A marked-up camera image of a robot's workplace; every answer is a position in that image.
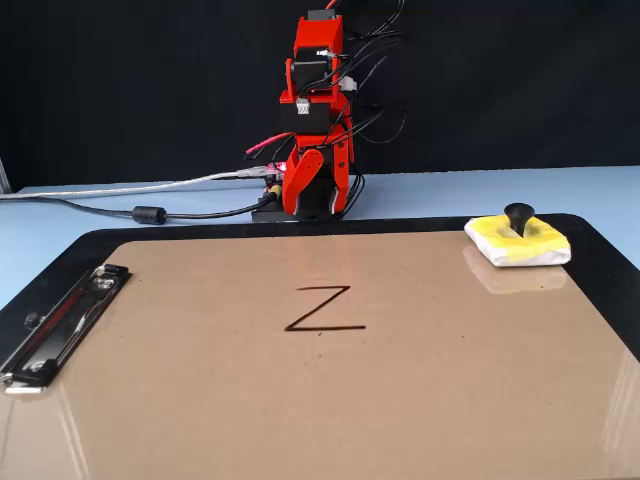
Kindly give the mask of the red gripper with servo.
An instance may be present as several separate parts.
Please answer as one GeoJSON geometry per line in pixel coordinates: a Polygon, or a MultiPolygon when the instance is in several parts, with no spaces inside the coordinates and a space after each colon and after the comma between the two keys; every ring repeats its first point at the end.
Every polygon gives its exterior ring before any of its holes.
{"type": "Polygon", "coordinates": [[[282,184],[284,211],[290,215],[341,213],[353,161],[353,141],[341,125],[330,134],[296,134],[282,184]]]}

